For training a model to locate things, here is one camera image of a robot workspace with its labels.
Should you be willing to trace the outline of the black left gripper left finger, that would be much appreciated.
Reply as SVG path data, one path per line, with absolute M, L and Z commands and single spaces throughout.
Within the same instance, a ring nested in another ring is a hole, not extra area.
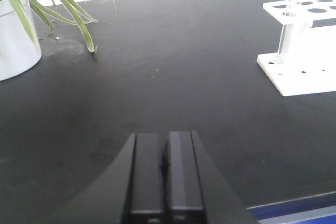
M 57 223 L 163 223 L 158 136 L 131 134 L 108 168 L 56 214 Z

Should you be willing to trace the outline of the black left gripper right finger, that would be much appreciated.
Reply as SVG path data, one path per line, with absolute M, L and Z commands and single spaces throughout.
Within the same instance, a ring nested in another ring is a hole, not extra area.
M 170 132 L 163 157 L 166 223 L 258 223 L 221 176 L 196 131 Z

